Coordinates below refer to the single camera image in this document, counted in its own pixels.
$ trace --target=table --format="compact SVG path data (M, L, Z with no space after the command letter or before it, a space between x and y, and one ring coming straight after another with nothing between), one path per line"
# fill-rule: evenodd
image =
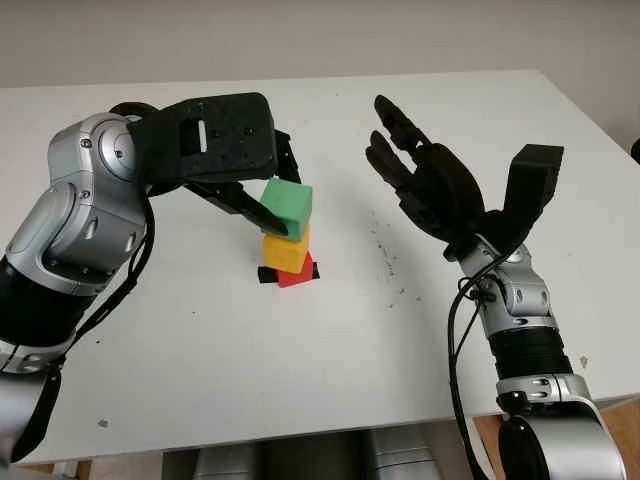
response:
M566 147L556 196L527 245L594 398L640 391L640 166L534 71L3 89L0 238L46 188L58 130L125 100L162 107L245 91L269 99L314 187L321 279L258 285L254 226L187 191L155 198L157 243L142 282L71 353L47 438L28 461L452 415L445 322L460 271L366 163L377 93L463 159L490 207L501 207L525 143ZM497 411L480 328L461 362L467 413Z

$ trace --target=cable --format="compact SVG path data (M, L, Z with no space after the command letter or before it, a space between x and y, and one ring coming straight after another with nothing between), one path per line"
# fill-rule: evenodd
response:
M464 345L464 341L467 339L467 335L469 335L469 332L471 331L471 327L473 327L473 324L475 323L476 318L478 318L478 313L480 313L480 309L482 308L482 306L483 306L482 300L478 300L478 303L476 305L476 310L475 312L473 312L473 315L471 315L471 320L469 320L469 323L467 324L467 328L462 334L462 338L458 342L456 353L453 354L453 358L456 363L458 362L458 355L460 355L460 350L462 350L462 345Z
M129 260L129 267L127 272L127 278L120 284L120 286L107 298L102 305L100 305L93 314L82 324L76 333L76 337L73 340L73 343L69 346L67 352L73 348L73 346L80 341L80 339L85 336L88 332L93 330L95 327L100 325L102 321L107 318L107 316L115 310L115 308L120 305L122 300L133 290L136 286L138 277L144 270L147 262L149 261L149 257L151 256L151 251L153 250L153 243L155 240L155 216L153 214L153 208L151 207L151 202L149 202L149 198L147 197L147 192L145 188L140 186L139 188L140 199L142 201L142 206L144 210L144 218L147 225L145 236L143 237L140 245L136 248L136 251L131 256ZM136 262L136 258L138 256L138 252L140 252L140 259Z
M137 116L140 118L144 118L148 115L151 115L158 111L152 105L141 103L141 102L124 102L116 105L111 110L111 113L116 113L122 116ZM146 232L144 237L142 238L140 244L131 255L129 259L129 266L127 267L127 277L124 281L118 286L118 288L107 298L102 305L100 305L94 312L89 316L89 318L82 324L78 331L76 332L76 337L73 340L73 343L67 348L65 353L61 357L61 362L64 362L64 358L66 354L73 348L73 346L80 341L82 337L84 337L88 332L93 330L95 327L100 325L104 321L107 316L115 310L115 308L120 305L122 300L131 293L138 282L138 277L144 270L144 267L147 265L149 261L149 257L151 256L151 251L153 250L153 243L155 240L156 233L156 222L155 216L153 214L153 208L151 207L151 202L149 202L149 196L151 196L151 191L147 192L146 187L144 185L138 186L138 193L140 196L140 201L142 202L142 208L144 212L144 219L146 223Z
M460 435L462 436L462 442L464 443L464 449L467 454L467 461L469 462L469 467L471 469L471 473L473 478L476 480L487 480L486 475L484 474L482 468L478 464L478 460L473 453L473 448L471 446L471 439L469 437L469 430L467 429L467 424L464 418L464 409L462 407L462 400L460 399L460 388L458 386L458 374L456 370L457 364L457 355L456 355L456 345L455 345L455 322L456 322L456 313L458 312L458 308L460 307L460 303L464 298L466 298L467 293L476 285L484 275L486 275L489 271L493 270L497 265L504 262L511 253L507 255L502 255L491 263L480 269L477 273L475 273L466 283L464 283L461 288L458 290L457 295L451 302L451 308L449 309L449 317L447 319L447 353L449 358L449 386L451 388L451 403L453 404L453 412L456 418L456 423L458 425L458 430L460 431Z

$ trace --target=wall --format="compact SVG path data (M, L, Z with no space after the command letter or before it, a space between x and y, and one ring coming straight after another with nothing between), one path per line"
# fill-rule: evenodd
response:
M633 0L3 0L0 87L537 68L640 136Z

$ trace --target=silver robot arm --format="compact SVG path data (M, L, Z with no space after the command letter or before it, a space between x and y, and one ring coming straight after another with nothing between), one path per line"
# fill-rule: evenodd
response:
M265 231L287 232L239 182L277 174L300 183L289 136L274 129L262 95L111 112L54 136L49 188L0 260L0 469L44 438L66 353L135 286L153 245L148 197L184 186ZM125 281L76 329L132 257Z
M86 308L144 236L128 122L97 114L53 138L50 186L0 262L0 461L5 465L41 440L42 424L48 423L45 403L55 401L60 387L56 360L71 346Z
M480 241L461 262L467 277L499 257ZM478 287L480 316L496 358L499 436L509 478L624 479L625 470L587 384L564 355L549 290L521 245Z
M377 131L366 150L369 163L395 189L411 221L447 243L445 258L465 274L449 312L447 350L453 410L473 477L486 480L471 446L456 373L462 343L456 347L455 318L465 297L477 303L496 359L497 401L509 414L499 436L507 478L624 479L620 453L563 352L549 290L524 246L553 197L564 149L526 145L511 162L503 209L485 211L473 175L447 147L432 143L387 98L378 96L375 109L416 168L409 170Z

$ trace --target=block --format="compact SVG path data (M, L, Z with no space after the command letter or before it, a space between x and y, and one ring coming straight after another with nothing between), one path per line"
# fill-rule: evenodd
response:
M260 198L260 203L271 210L287 226L287 240L299 242L311 217L313 189L307 185L272 178Z
M278 285L280 288L309 282L313 279L313 258L311 258L311 254L307 252L307 256L304 259L300 273L289 273L283 272L282 270L276 270L276 274L278 275Z
M304 259L309 251L309 236L311 227L307 229L299 242L292 242L286 238L274 235L264 236L264 264L289 273L300 273Z

